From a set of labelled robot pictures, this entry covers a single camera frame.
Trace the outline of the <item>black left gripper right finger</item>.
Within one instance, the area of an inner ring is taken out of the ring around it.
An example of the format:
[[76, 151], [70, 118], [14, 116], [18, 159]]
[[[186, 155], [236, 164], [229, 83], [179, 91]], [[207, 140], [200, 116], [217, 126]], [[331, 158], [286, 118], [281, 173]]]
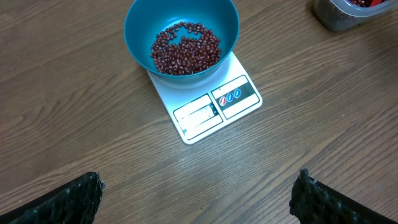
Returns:
[[313, 179], [307, 169], [294, 182], [289, 207], [301, 224], [397, 224]]

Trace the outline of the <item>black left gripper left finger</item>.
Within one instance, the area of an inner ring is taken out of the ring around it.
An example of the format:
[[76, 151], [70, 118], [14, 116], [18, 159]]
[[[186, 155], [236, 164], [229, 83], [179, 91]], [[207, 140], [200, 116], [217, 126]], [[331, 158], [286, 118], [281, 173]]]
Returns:
[[87, 172], [39, 198], [1, 215], [7, 224], [92, 224], [106, 184]]

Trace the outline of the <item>red scoop with blue handle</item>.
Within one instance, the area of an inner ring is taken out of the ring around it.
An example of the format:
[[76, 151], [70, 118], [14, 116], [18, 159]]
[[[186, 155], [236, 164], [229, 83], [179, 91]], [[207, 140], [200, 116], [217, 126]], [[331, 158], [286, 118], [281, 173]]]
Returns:
[[377, 6], [378, 4], [383, 3], [385, 0], [371, 0], [369, 3], [369, 7]]

